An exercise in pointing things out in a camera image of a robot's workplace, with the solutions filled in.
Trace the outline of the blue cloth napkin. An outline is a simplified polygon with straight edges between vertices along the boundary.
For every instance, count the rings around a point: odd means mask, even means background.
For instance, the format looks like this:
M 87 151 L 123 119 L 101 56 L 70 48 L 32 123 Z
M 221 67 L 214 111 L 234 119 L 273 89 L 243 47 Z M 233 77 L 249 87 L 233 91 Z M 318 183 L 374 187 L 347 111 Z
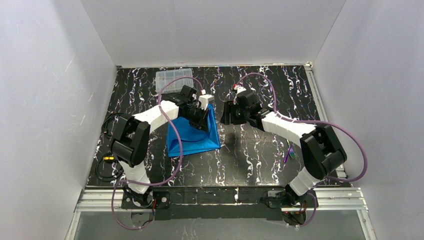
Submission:
M 208 110 L 208 132 L 195 129 L 190 126 L 189 121 L 183 117 L 179 117 L 172 121 L 181 138 L 182 154 L 184 156 L 218 150 L 221 148 L 215 111 L 212 104 L 208 105 Z M 169 157 L 180 156 L 178 137 L 171 124 L 168 124 L 166 147 Z

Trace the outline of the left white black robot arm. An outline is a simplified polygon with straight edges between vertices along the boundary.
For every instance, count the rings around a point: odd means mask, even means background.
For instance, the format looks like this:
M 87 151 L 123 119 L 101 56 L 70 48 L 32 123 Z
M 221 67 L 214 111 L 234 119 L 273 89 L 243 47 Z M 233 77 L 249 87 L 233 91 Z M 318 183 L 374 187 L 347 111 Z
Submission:
M 152 183 L 143 163 L 150 134 L 175 119 L 188 121 L 188 130 L 209 132 L 208 106 L 214 96 L 184 85 L 179 93 L 169 93 L 159 99 L 158 105 L 138 114 L 123 114 L 112 131 L 110 151 L 123 167 L 129 188 L 145 194 Z

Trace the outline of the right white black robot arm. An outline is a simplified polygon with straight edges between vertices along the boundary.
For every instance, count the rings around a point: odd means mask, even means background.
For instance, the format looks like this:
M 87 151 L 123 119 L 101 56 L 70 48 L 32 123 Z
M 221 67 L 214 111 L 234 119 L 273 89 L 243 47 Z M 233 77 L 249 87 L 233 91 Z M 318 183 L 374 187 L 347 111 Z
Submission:
M 250 124 L 263 132 L 283 137 L 301 149 L 304 167 L 285 186 L 284 198 L 295 202 L 347 160 L 334 129 L 323 123 L 298 123 L 264 108 L 259 98 L 241 87 L 235 99 L 224 103 L 220 122 Z

